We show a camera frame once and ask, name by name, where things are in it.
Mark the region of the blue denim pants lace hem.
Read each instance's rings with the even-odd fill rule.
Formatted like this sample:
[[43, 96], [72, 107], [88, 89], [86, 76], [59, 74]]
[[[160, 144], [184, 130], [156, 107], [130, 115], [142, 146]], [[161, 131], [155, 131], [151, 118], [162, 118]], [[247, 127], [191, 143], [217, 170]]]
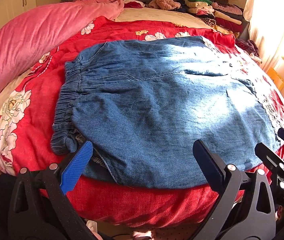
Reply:
[[260, 165], [258, 143], [280, 148], [260, 70], [202, 36], [105, 42], [64, 68], [51, 148], [91, 141], [89, 178], [187, 189], [206, 182], [192, 153], [198, 139], [240, 170]]

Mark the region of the yellow box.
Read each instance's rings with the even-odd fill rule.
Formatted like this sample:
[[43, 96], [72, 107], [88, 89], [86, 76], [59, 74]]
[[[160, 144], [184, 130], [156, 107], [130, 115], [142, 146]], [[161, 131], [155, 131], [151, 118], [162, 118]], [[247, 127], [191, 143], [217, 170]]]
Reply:
[[280, 77], [280, 75], [274, 70], [274, 68], [269, 68], [267, 75], [271, 78], [275, 86], [279, 91], [284, 88], [284, 80]]

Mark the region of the red floral quilt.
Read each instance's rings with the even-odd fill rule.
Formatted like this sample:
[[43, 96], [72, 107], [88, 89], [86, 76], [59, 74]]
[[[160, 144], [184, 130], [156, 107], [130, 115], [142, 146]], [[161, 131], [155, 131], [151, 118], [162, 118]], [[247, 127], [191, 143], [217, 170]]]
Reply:
[[[45, 168], [62, 157], [53, 153], [55, 107], [64, 83], [64, 65], [78, 53], [98, 43], [116, 40], [152, 41], [183, 36], [204, 36], [241, 71], [255, 74], [266, 90], [269, 113], [284, 126], [284, 99], [263, 71], [235, 44], [235, 37], [205, 28], [188, 28], [162, 21], [113, 22], [99, 17], [79, 32], [45, 53], [26, 77], [18, 77], [0, 95], [0, 170], [15, 175], [22, 166]], [[68, 193], [75, 210], [92, 220], [131, 227], [167, 227], [200, 222], [217, 194], [207, 185], [181, 190], [126, 187], [81, 177]]]

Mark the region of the dark clothes in basket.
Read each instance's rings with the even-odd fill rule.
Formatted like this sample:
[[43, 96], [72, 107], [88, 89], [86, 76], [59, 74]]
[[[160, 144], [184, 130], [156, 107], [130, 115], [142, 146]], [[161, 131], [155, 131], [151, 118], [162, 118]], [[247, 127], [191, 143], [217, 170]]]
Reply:
[[242, 40], [237, 38], [235, 44], [244, 50], [252, 60], [257, 63], [262, 63], [262, 59], [259, 54], [259, 49], [253, 40]]

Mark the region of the cream window curtain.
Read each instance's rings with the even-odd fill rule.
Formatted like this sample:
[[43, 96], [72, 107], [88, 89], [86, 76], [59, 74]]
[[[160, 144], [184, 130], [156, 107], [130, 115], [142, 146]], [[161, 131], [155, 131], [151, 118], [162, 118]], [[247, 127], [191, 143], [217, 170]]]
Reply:
[[243, 15], [259, 49], [260, 67], [267, 72], [284, 56], [284, 0], [247, 0]]

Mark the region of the pile of folded clothes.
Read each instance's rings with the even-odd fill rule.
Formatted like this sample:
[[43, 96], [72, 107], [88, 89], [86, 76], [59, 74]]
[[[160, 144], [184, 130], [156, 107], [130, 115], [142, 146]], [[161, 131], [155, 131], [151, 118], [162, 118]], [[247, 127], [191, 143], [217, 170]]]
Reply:
[[229, 0], [183, 0], [183, 11], [223, 34], [239, 37], [248, 25], [243, 9]]

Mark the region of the pink rolled blanket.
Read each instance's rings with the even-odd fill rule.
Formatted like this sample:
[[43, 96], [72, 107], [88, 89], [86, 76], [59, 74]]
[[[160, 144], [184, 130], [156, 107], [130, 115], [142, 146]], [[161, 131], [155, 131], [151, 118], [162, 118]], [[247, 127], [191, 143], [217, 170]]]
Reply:
[[117, 18], [124, 0], [76, 0], [42, 5], [24, 12], [0, 29], [0, 93], [45, 53], [97, 17]]

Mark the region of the pink plush garment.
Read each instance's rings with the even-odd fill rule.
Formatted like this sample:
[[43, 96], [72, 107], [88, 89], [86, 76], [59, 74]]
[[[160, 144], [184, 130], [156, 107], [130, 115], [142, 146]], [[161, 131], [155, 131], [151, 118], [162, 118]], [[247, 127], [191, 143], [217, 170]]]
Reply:
[[160, 10], [175, 10], [181, 7], [179, 2], [175, 2], [174, 0], [152, 0], [148, 4], [149, 8], [160, 9]]

